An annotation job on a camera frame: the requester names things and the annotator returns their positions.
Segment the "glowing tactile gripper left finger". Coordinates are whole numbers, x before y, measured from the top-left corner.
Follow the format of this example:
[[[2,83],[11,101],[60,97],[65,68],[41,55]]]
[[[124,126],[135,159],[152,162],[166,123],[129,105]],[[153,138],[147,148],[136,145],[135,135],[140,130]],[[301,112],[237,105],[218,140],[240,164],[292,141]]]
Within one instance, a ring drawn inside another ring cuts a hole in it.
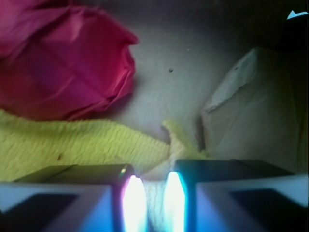
[[[129,164],[49,166],[1,182],[0,229],[144,232],[144,185]]]

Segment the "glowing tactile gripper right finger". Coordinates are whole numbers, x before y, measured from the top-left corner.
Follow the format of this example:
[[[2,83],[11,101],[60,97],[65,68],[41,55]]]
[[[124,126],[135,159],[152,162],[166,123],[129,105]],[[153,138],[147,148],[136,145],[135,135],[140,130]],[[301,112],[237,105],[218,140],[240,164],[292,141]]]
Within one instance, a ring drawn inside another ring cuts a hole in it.
[[[306,232],[309,177],[260,160],[179,159],[163,213],[168,232]]]

